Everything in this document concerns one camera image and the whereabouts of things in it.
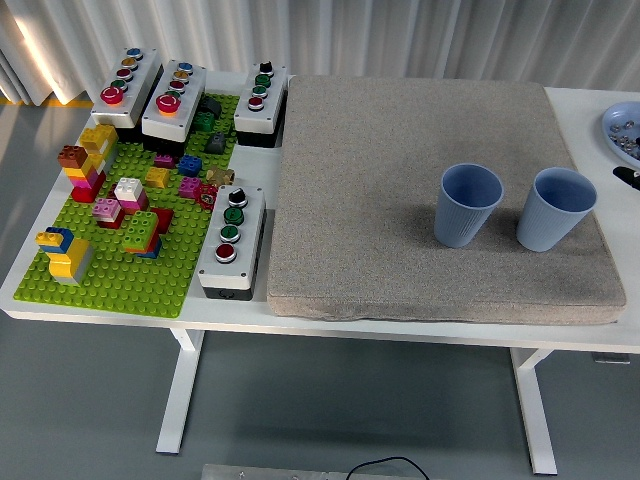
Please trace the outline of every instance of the blue cup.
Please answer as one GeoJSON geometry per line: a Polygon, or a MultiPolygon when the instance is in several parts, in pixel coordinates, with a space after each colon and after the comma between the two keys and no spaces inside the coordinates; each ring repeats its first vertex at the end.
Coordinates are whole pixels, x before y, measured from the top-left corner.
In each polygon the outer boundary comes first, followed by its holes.
{"type": "Polygon", "coordinates": [[[451,248],[467,245],[502,201],[500,178],[482,165],[460,163],[449,167],[440,180],[434,233],[451,248]]]}
{"type": "Polygon", "coordinates": [[[518,222],[518,241],[534,252],[546,252],[593,210],[597,198],[593,184],[575,170],[542,170],[518,222]]]}

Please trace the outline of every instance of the table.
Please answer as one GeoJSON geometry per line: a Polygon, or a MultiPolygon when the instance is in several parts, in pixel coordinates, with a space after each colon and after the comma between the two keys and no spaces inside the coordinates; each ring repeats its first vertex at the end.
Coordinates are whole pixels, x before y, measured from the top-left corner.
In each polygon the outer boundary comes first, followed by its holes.
{"type": "MultiPolygon", "coordinates": [[[[245,76],[241,74],[209,73],[206,90],[238,95],[244,79],[245,76]]],[[[509,347],[533,471],[556,474],[536,378],[536,364],[553,350],[640,353],[640,296],[634,295],[634,286],[640,282],[640,257],[634,255],[632,243],[640,240],[640,192],[612,175],[613,168],[621,165],[622,161],[608,149],[599,125],[603,112],[609,106],[622,101],[640,101],[640,93],[557,88],[547,88],[546,91],[578,169],[594,183],[599,192],[595,214],[628,297],[627,309],[616,323],[578,327],[379,320],[324,322],[277,317],[266,303],[266,273],[269,268],[270,234],[277,209],[281,151],[279,148],[242,146],[236,146],[230,164],[230,168],[237,172],[236,184],[263,187],[268,212],[253,301],[207,299],[197,276],[191,281],[185,304],[176,319],[13,300],[13,293],[37,251],[33,241],[35,234],[52,224],[70,192],[69,181],[61,173],[0,288],[0,308],[18,319],[170,329],[180,343],[181,350],[156,447],[162,453],[179,452],[200,347],[207,330],[509,347]],[[211,308],[212,302],[215,302],[215,308],[211,308]]]]}

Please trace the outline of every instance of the green lego baseplate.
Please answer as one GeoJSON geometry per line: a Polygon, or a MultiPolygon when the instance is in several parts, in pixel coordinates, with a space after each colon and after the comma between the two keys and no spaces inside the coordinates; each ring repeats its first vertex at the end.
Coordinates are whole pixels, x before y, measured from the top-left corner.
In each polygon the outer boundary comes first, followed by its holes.
{"type": "MultiPolygon", "coordinates": [[[[204,152],[210,132],[192,131],[187,137],[185,153],[202,159],[203,182],[207,170],[227,169],[236,132],[233,114],[239,97],[206,94],[222,105],[215,131],[224,131],[226,147],[222,155],[204,152]]],[[[98,197],[106,197],[121,177],[137,178],[143,183],[149,207],[170,208],[174,215],[166,234],[160,235],[162,248],[157,259],[141,258],[127,253],[123,238],[132,215],[125,215],[119,229],[97,225],[91,211],[93,204],[77,203],[71,196],[62,207],[53,226],[70,229],[78,238],[88,240],[94,255],[80,285],[61,284],[49,273],[49,259],[38,251],[14,294],[16,300],[107,310],[117,313],[176,318],[189,290],[200,249],[209,226],[211,212],[192,199],[178,195],[184,178],[172,169],[167,188],[145,185],[145,176],[154,165],[156,152],[144,150],[140,143],[117,144],[118,154],[107,173],[98,197]]]]}

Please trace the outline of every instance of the round button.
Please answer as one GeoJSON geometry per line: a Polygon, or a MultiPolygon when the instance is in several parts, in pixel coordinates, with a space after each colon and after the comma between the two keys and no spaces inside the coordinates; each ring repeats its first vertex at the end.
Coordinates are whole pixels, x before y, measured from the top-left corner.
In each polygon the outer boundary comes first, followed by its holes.
{"type": "Polygon", "coordinates": [[[130,82],[133,78],[133,73],[128,68],[121,68],[116,72],[116,78],[118,80],[124,80],[125,82],[130,82]]]}
{"type": "Polygon", "coordinates": [[[129,88],[129,86],[127,85],[127,82],[125,82],[124,80],[114,80],[113,82],[111,82],[111,86],[118,87],[123,92],[126,92],[127,89],[129,88]]]}
{"type": "Polygon", "coordinates": [[[264,85],[255,86],[251,90],[252,97],[267,98],[267,95],[269,95],[269,92],[267,91],[267,87],[264,85]]]}
{"type": "Polygon", "coordinates": [[[135,60],[141,60],[143,57],[142,50],[139,48],[130,48],[127,50],[127,57],[134,58],[135,60]]]}
{"type": "Polygon", "coordinates": [[[176,113],[180,107],[180,100],[173,95],[160,95],[156,98],[156,105],[161,113],[170,115],[176,113]]]}
{"type": "Polygon", "coordinates": [[[261,73],[256,76],[255,83],[256,85],[262,85],[263,87],[269,88],[271,86],[271,79],[269,78],[269,75],[261,73]]]}
{"type": "Polygon", "coordinates": [[[236,249],[230,243],[223,243],[216,248],[216,260],[220,263],[231,263],[236,259],[236,249]]]}
{"type": "Polygon", "coordinates": [[[264,108],[264,102],[262,101],[261,98],[251,97],[249,99],[247,106],[249,107],[249,110],[253,110],[254,112],[259,112],[264,108]]]}
{"type": "Polygon", "coordinates": [[[128,68],[133,72],[135,69],[138,68],[138,62],[136,62],[135,58],[127,57],[122,59],[122,61],[120,62],[120,66],[122,68],[128,68]]]}
{"type": "Polygon", "coordinates": [[[273,77],[273,66],[271,62],[265,62],[260,64],[260,73],[273,77]]]}
{"type": "Polygon", "coordinates": [[[178,64],[178,70],[187,72],[189,75],[193,73],[193,65],[188,62],[180,62],[178,64]]]}
{"type": "Polygon", "coordinates": [[[182,70],[178,70],[177,72],[173,72],[173,79],[178,80],[184,84],[189,83],[189,74],[182,70]]]}
{"type": "Polygon", "coordinates": [[[229,207],[224,211],[224,221],[229,225],[242,225],[244,222],[244,213],[241,208],[229,207]]]}
{"type": "Polygon", "coordinates": [[[100,98],[107,105],[116,105],[124,98],[124,92],[118,87],[107,87],[100,92],[100,98]]]}
{"type": "Polygon", "coordinates": [[[220,240],[224,243],[236,243],[240,240],[240,230],[235,225],[226,225],[220,230],[220,240]]]}
{"type": "Polygon", "coordinates": [[[184,93],[184,83],[178,80],[169,82],[169,90],[173,90],[174,92],[178,93],[184,93]]]}
{"type": "Polygon", "coordinates": [[[247,206],[247,194],[241,188],[236,188],[229,194],[229,206],[243,208],[247,206]]]}

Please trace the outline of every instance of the pink lego brick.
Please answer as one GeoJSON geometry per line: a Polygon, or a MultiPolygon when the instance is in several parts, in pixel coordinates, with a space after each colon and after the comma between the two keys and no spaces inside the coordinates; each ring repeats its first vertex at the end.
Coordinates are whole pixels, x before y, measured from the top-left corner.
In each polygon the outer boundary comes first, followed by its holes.
{"type": "Polygon", "coordinates": [[[158,168],[176,168],[176,162],[171,155],[156,155],[153,164],[158,168]]]}
{"type": "Polygon", "coordinates": [[[147,210],[149,208],[149,198],[144,190],[140,194],[137,202],[130,200],[118,200],[118,202],[127,215],[133,215],[138,210],[147,210]]]}
{"type": "Polygon", "coordinates": [[[98,198],[93,206],[93,210],[91,210],[91,215],[93,215],[96,220],[113,221],[118,217],[121,208],[117,200],[98,198]]]}
{"type": "Polygon", "coordinates": [[[196,198],[195,190],[202,184],[202,181],[196,177],[184,177],[178,188],[178,195],[183,198],[196,198]]]}

